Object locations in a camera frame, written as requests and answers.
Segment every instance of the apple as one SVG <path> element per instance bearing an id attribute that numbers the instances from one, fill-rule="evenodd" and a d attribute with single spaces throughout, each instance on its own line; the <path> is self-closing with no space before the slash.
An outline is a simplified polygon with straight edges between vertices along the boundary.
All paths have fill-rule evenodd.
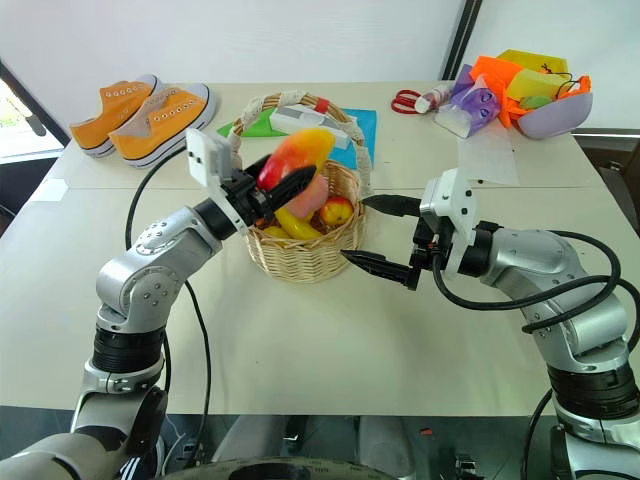
<path id="1" fill-rule="evenodd" d="M 335 227 L 347 223 L 353 215 L 353 205 L 344 197 L 329 197 L 320 209 L 320 218 L 329 226 Z"/>

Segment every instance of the wicker basket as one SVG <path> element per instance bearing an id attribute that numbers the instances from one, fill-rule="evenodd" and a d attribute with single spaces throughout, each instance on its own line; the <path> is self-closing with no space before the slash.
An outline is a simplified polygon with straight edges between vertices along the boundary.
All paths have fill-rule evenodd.
<path id="1" fill-rule="evenodd" d="M 246 236 L 249 254 L 253 261 L 272 277 L 290 282 L 313 283 L 332 277 L 347 265 L 342 249 L 356 249 L 364 234 L 364 207 L 360 199 L 369 193 L 369 172 L 371 161 L 364 145 L 360 128 L 334 104 L 306 92 L 283 92 L 253 99 L 242 116 L 233 123 L 229 132 L 234 162 L 241 166 L 238 155 L 240 135 L 258 117 L 262 110 L 275 106 L 303 104 L 312 108 L 318 105 L 326 108 L 338 126 L 354 142 L 358 172 L 329 161 L 322 174 L 329 182 L 330 195 L 348 198 L 354 205 L 353 215 L 347 223 L 326 235 L 313 240 L 276 238 L 262 230 L 251 227 Z"/>

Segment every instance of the red scissors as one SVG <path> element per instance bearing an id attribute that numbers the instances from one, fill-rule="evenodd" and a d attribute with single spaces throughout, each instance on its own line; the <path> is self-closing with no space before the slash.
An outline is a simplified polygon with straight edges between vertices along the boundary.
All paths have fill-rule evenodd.
<path id="1" fill-rule="evenodd" d="M 413 90 L 400 90 L 396 98 L 391 100 L 391 110 L 408 115 L 418 113 L 415 110 L 416 100 L 420 94 Z"/>

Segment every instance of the shoe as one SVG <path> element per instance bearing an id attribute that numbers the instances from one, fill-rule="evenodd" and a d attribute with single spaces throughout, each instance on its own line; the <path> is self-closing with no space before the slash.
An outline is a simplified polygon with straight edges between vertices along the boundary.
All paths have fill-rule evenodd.
<path id="1" fill-rule="evenodd" d="M 164 85 L 155 75 L 143 75 L 133 82 L 117 82 L 101 88 L 102 113 L 95 118 L 70 125 L 71 135 L 87 155 L 109 155 L 114 150 L 109 132 L 129 120 L 149 95 L 162 89 Z"/>
<path id="2" fill-rule="evenodd" d="M 147 98 L 140 110 L 109 138 L 125 163 L 150 167 L 186 145 L 185 130 L 202 129 L 216 113 L 216 99 L 206 85 L 167 88 Z"/>

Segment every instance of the table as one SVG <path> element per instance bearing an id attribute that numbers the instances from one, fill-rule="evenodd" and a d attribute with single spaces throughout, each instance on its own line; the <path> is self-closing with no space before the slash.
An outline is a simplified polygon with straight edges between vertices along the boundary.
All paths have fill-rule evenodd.
<path id="1" fill-rule="evenodd" d="M 356 87 L 391 92 L 401 85 L 343 86 L 351 92 Z M 267 86 L 215 88 L 265 91 Z M 341 91 L 339 85 L 326 89 Z M 228 93 L 225 102 L 244 99 Z M 364 95 L 361 102 L 366 105 Z M 415 177 L 422 178 L 410 181 L 399 172 L 385 179 L 383 172 L 392 171 L 379 168 L 383 152 L 397 144 L 387 125 L 411 125 L 411 117 L 394 118 L 382 103 L 376 108 L 381 163 L 373 185 L 378 192 L 421 195 L 428 178 L 455 166 L 455 159 L 445 166 L 438 156 L 433 164 L 416 165 Z M 219 117 L 218 124 L 227 118 Z M 438 130 L 424 125 L 430 138 L 439 137 Z M 638 238 L 575 142 L 568 135 L 539 144 L 522 141 L 527 147 L 517 162 L 523 187 L 475 188 L 480 217 L 514 228 L 593 235 L 618 252 L 623 276 L 640 284 Z M 447 151 L 447 142 L 454 139 L 442 136 L 440 151 Z M 565 161 L 575 163 L 575 175 L 562 177 L 566 185 L 550 167 L 527 169 L 538 148 L 557 171 L 572 171 Z M 567 158 L 565 150 L 572 151 Z M 396 159 L 399 165 L 409 165 L 404 158 Z M 29 202 L 0 239 L 0 404 L 74 406 L 82 365 L 92 349 L 95 276 L 122 251 L 133 186 L 144 173 L 119 165 L 115 156 L 96 161 L 68 147 L 49 178 L 65 178 L 71 188 L 58 202 Z M 144 193 L 134 232 L 203 198 L 194 181 L 187 185 L 186 174 L 180 176 L 186 162 L 176 158 L 167 167 Z M 411 219 L 371 212 L 363 248 L 406 263 L 413 226 Z M 577 247 L 588 271 L 606 271 L 598 252 Z M 528 415 L 548 388 L 533 341 L 520 332 L 519 313 L 464 311 L 440 296 L 428 274 L 417 292 L 354 267 L 320 284 L 292 285 L 263 274 L 235 236 L 192 280 L 213 347 L 213 413 Z M 451 288 L 468 298 L 503 298 L 470 278 L 456 279 Z M 173 307 L 168 334 L 173 357 L 168 410 L 197 413 L 204 393 L 202 340 L 184 291 Z M 640 368 L 635 357 L 632 366 Z"/>

